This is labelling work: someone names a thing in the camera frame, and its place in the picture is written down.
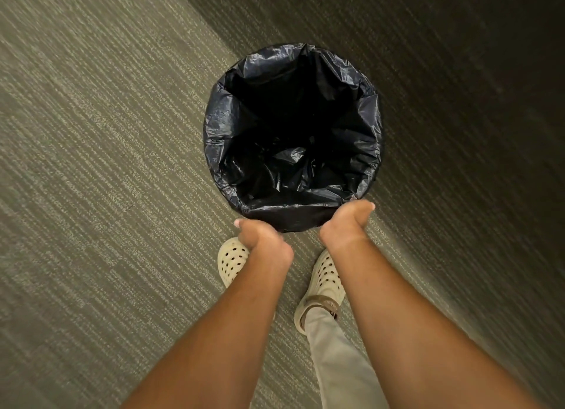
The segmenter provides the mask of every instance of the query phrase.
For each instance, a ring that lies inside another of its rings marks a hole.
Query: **plastic bag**
[[[309,44],[247,55],[214,85],[204,150],[244,217],[281,232],[321,226],[361,198],[383,154],[378,94],[346,60]]]

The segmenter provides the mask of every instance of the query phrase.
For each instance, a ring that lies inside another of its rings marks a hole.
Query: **forearm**
[[[218,303],[155,366],[124,408],[249,407],[288,268],[270,250],[253,250]]]
[[[391,407],[538,407],[364,234],[328,249]]]

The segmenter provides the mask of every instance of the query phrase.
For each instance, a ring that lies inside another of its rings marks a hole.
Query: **person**
[[[320,228],[327,250],[295,313],[310,343],[322,406],[539,408],[391,267],[364,232],[374,208],[366,200],[348,202]],[[124,408],[249,407],[294,254],[267,223],[238,219],[235,225],[238,240],[227,241],[218,255],[227,290]],[[346,293],[370,364],[336,322]]]

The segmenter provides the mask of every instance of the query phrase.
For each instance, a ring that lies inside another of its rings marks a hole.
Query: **brown strap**
[[[306,299],[305,305],[306,305],[306,310],[304,311],[304,314],[302,314],[302,317],[300,318],[300,327],[302,327],[302,330],[304,330],[304,320],[306,320],[306,314],[312,308],[316,308],[316,307],[324,308],[332,315],[332,317],[335,320],[337,320],[337,314],[340,311],[340,306],[337,304],[337,302],[332,298],[329,298],[328,296],[322,296],[322,295],[310,296],[309,298]]]

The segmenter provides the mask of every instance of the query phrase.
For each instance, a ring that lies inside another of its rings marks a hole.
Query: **pants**
[[[310,309],[304,328],[324,409],[388,408],[371,364],[348,341],[328,311]]]

